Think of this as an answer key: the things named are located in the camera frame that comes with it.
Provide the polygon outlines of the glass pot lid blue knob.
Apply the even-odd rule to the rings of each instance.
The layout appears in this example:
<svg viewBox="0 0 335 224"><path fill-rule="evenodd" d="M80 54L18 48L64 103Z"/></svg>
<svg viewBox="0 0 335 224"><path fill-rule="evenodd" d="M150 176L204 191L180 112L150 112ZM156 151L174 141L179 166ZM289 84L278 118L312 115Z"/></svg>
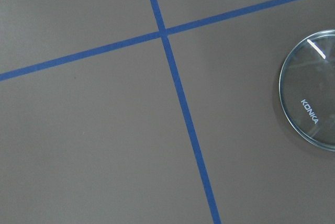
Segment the glass pot lid blue knob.
<svg viewBox="0 0 335 224"><path fill-rule="evenodd" d="M334 30L316 32L286 57L279 97L291 126L309 143L334 151Z"/></svg>

